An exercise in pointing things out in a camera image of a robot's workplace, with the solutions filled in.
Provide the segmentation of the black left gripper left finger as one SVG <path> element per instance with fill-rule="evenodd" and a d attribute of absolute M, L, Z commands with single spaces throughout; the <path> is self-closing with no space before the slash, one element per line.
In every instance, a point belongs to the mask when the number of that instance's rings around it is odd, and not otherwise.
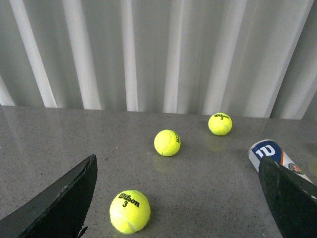
<path fill-rule="evenodd" d="M 98 174 L 91 155 L 0 221 L 2 238 L 80 238 Z"/>

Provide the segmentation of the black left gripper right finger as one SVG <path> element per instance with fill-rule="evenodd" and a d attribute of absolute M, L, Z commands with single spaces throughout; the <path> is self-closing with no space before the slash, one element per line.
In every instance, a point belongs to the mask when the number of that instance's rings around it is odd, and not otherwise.
<path fill-rule="evenodd" d="M 259 180 L 281 235 L 315 238 L 317 186 L 266 156 L 260 162 Z"/>

